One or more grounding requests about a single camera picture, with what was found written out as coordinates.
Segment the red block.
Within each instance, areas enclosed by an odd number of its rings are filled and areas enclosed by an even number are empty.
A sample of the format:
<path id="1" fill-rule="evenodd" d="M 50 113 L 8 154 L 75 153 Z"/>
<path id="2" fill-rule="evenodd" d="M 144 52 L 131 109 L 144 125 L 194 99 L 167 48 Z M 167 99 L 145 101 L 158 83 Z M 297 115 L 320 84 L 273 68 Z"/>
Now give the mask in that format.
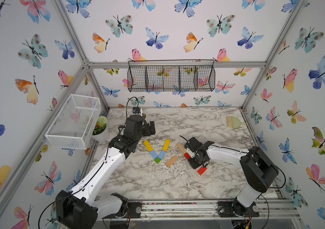
<path id="1" fill-rule="evenodd" d="M 191 159 L 191 156 L 190 156 L 188 153 L 185 153 L 185 154 L 184 154 L 184 157 L 185 157 L 187 160 Z"/>
<path id="2" fill-rule="evenodd" d="M 197 171 L 197 173 L 201 176 L 207 171 L 207 167 L 200 167 L 200 169 Z"/>

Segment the yellow block long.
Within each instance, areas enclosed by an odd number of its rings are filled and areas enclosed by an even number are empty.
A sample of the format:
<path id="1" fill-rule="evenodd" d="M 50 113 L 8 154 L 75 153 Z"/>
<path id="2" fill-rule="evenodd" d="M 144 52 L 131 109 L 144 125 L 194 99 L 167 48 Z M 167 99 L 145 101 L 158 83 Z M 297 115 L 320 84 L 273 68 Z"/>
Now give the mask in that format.
<path id="1" fill-rule="evenodd" d="M 167 152 L 170 142 L 171 142 L 170 139 L 166 139 L 164 146 L 163 146 L 163 151 Z"/>
<path id="2" fill-rule="evenodd" d="M 148 140 L 145 140 L 143 143 L 144 143 L 146 149 L 148 150 L 148 152 L 152 152 L 153 151 L 153 148 L 152 148 L 152 146 L 151 146 L 151 144 L 149 143 Z"/>

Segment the blue block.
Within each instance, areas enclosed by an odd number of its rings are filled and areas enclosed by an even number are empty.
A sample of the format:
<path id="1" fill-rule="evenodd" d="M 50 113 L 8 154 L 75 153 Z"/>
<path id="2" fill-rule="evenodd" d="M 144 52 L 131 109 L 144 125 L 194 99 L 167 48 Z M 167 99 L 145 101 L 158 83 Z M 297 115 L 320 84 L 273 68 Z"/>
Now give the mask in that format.
<path id="1" fill-rule="evenodd" d="M 160 160 L 163 160 L 165 154 L 166 154 L 166 151 L 165 151 L 165 150 L 162 150 L 161 153 L 159 154 L 158 158 L 159 158 Z"/>
<path id="2" fill-rule="evenodd" d="M 155 153 L 154 150 L 150 151 L 149 153 L 150 153 L 150 155 L 153 157 L 153 159 L 158 158 L 158 155 Z"/>

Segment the natural wood block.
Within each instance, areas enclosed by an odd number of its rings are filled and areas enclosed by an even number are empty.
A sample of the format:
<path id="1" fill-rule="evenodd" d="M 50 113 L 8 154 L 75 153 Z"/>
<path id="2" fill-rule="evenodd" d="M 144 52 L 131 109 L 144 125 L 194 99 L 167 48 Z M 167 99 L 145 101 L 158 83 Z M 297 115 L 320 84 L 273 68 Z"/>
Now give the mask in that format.
<path id="1" fill-rule="evenodd" d="M 169 168 L 171 167 L 177 160 L 178 160 L 178 156 L 173 156 L 170 160 L 168 160 L 165 165 Z"/>
<path id="2" fill-rule="evenodd" d="M 181 143 L 177 143 L 176 146 L 178 147 L 179 151 L 184 155 L 186 153 L 185 148 Z"/>

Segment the green small block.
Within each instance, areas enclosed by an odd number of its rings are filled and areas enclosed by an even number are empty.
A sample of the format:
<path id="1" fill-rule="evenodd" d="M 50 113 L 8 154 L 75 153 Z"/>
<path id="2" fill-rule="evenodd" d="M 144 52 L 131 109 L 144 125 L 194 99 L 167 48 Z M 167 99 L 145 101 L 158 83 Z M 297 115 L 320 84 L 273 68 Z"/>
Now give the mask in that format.
<path id="1" fill-rule="evenodd" d="M 161 159 L 157 157 L 154 161 L 155 161 L 155 163 L 158 164 L 161 161 Z"/>

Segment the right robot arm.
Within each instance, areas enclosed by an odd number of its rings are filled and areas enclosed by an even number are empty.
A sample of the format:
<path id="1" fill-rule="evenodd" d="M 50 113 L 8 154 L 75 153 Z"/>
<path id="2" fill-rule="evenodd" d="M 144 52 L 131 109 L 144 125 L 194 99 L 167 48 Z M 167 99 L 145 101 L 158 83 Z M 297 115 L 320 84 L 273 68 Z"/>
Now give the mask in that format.
<path id="1" fill-rule="evenodd" d="M 263 193 L 266 193 L 280 173 L 280 169 L 259 147 L 235 149 L 220 146 L 213 141 L 199 142 L 192 137 L 186 140 L 186 150 L 194 154 L 188 159 L 193 169 L 205 169 L 212 160 L 219 160 L 241 168 L 246 184 L 234 199 L 234 206 L 248 209 Z"/>

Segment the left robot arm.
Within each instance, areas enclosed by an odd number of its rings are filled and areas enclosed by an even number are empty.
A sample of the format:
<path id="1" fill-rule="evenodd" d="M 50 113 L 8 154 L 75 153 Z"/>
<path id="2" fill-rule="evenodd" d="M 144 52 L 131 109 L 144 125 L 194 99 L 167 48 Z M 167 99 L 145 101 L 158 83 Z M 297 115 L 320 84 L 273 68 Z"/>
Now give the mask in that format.
<path id="1" fill-rule="evenodd" d="M 155 123 L 140 114 L 132 114 L 107 146 L 105 154 L 93 169 L 70 191 L 61 191 L 55 199 L 56 220 L 69 229 L 91 229 L 105 217 L 127 217 L 128 199 L 113 193 L 105 199 L 96 197 L 112 173 L 136 151 L 143 137 L 156 134 Z"/>

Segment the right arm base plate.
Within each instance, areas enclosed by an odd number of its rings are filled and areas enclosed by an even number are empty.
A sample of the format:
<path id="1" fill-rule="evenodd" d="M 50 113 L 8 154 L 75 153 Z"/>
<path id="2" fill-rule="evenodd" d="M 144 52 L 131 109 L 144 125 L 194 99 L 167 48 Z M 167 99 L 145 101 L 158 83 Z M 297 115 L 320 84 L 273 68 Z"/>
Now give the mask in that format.
<path id="1" fill-rule="evenodd" d="M 217 213 L 221 218 L 233 217 L 259 217 L 259 208 L 253 202 L 249 207 L 244 207 L 236 200 L 219 201 L 217 203 Z"/>

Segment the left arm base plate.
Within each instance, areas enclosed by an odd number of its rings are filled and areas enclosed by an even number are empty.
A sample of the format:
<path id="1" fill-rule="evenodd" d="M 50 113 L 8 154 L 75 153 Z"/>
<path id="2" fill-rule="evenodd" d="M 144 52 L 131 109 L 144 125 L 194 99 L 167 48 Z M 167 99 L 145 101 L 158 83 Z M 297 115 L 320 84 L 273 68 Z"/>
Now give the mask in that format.
<path id="1" fill-rule="evenodd" d="M 141 202 L 128 202 L 128 211 L 127 218 L 128 219 L 139 219 L 141 217 L 142 212 L 142 203 Z"/>

